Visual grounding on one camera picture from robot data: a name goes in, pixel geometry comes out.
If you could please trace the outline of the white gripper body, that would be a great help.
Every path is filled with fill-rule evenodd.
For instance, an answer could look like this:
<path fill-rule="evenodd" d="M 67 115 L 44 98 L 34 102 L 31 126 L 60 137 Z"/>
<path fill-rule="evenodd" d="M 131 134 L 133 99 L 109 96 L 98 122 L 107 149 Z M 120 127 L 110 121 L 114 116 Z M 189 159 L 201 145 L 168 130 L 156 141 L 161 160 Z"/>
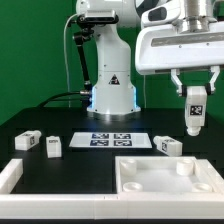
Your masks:
<path fill-rule="evenodd" d="M 209 31 L 202 33 L 180 34 L 171 24 L 147 27 L 137 37 L 135 67 L 141 75 L 220 65 L 224 65 L 224 22 L 210 23 Z"/>

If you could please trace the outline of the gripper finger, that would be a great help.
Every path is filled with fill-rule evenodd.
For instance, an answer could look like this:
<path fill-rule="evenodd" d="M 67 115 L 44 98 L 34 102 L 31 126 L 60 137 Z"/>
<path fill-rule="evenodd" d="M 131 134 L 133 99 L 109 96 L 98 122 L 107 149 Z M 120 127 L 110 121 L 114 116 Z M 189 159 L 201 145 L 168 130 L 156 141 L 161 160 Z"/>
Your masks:
<path fill-rule="evenodd" d="M 172 69 L 171 70 L 171 80 L 176 86 L 176 92 L 179 96 L 184 97 L 185 96 L 185 86 L 179 79 L 180 70 L 179 69 Z"/>
<path fill-rule="evenodd" d="M 208 95 L 212 95 L 216 88 L 215 82 L 220 74 L 220 67 L 219 66 L 211 66 L 210 67 L 210 81 L 205 85 L 205 89 Z"/>

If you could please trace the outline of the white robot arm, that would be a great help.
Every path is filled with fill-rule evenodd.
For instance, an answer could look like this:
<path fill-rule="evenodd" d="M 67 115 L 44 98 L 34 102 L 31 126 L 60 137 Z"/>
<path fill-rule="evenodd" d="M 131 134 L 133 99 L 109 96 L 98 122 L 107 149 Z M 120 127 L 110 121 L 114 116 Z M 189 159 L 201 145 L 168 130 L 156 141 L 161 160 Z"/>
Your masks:
<path fill-rule="evenodd" d="M 213 82 L 186 87 L 182 70 L 209 69 L 217 78 L 224 65 L 224 22 L 214 6 L 224 0 L 77 0 L 77 23 L 85 40 L 93 37 L 98 53 L 98 81 L 87 111 L 124 117 L 140 111 L 130 72 L 169 72 L 186 98 L 185 119 L 200 126 Z"/>

